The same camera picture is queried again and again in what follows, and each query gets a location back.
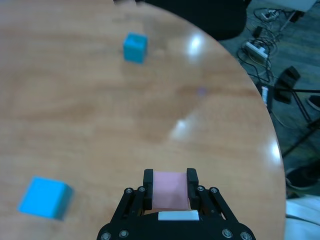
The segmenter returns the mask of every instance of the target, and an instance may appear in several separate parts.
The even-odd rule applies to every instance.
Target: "black chair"
[[[251,0],[145,0],[196,25],[216,40],[231,39],[244,30]]]

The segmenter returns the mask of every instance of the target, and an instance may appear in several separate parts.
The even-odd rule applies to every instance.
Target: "tripod stand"
[[[285,88],[276,88],[276,91],[291,92],[294,100],[296,101],[304,119],[308,123],[307,128],[309,131],[303,135],[295,144],[293,144],[289,149],[287,149],[283,154],[282,158],[285,158],[289,153],[291,153],[296,147],[301,143],[307,140],[316,130],[320,129],[320,117],[316,120],[312,120],[307,110],[305,109],[303,103],[301,102],[297,93],[311,93],[311,94],[320,94],[320,90],[308,90],[308,89],[285,89]]]

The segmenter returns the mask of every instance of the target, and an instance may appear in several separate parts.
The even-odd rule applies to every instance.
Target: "shoe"
[[[320,96],[312,95],[307,99],[308,104],[313,107],[315,110],[320,111]]]
[[[297,190],[305,191],[311,189],[320,181],[320,161],[286,172],[286,184]]]

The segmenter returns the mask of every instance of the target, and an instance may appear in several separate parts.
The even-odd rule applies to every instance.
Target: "gray carpet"
[[[247,9],[248,21],[244,32],[233,39],[223,40],[220,43],[235,57],[236,52],[241,44],[252,38],[250,30],[258,25],[254,21],[254,9],[256,8],[282,8],[263,0],[252,0]],[[285,16],[282,16],[275,24],[283,24]],[[295,85],[296,89],[320,90],[320,4],[316,4],[304,17],[300,18],[296,23],[290,23],[283,31],[283,37],[277,44],[278,54],[271,59],[272,72],[275,77],[290,67],[294,66],[301,78]],[[249,65],[242,64],[248,73],[255,74],[254,68]],[[320,112],[314,110],[306,102],[310,96],[309,93],[299,93],[300,99],[303,101],[305,108],[309,112],[312,119],[320,117]],[[273,101],[272,112],[279,121],[271,115],[274,128],[279,140],[280,149],[284,152],[299,137],[308,131],[306,128],[306,120],[302,116],[298,105],[292,98],[291,104],[285,104],[279,101]],[[307,165],[317,159],[320,159],[320,130],[314,133],[305,143],[292,151],[283,159],[285,170]],[[320,187],[312,189],[311,194],[320,194]]]

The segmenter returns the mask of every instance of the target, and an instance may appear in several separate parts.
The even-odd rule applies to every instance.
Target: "wooden table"
[[[125,62],[128,32],[145,64]],[[257,240],[282,240],[285,180],[254,84],[214,39],[111,0],[0,3],[0,238],[89,240],[143,171],[196,168]],[[34,175],[76,190],[64,222],[17,212]]]

